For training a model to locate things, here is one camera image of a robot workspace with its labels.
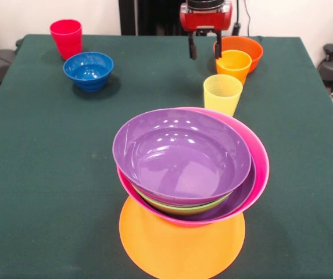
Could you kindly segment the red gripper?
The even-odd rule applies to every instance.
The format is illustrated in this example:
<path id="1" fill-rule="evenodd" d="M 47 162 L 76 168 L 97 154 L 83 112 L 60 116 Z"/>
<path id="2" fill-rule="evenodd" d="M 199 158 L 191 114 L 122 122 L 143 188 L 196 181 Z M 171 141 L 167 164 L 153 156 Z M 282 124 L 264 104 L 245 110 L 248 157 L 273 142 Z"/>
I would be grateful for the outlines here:
<path id="1" fill-rule="evenodd" d="M 180 22 L 188 32 L 189 55 L 192 60 L 197 59 L 197 50 L 194 42 L 196 31 L 214 30 L 216 44 L 215 58 L 221 58 L 222 30 L 227 30 L 231 24 L 231 1 L 186 1 L 180 6 Z"/>

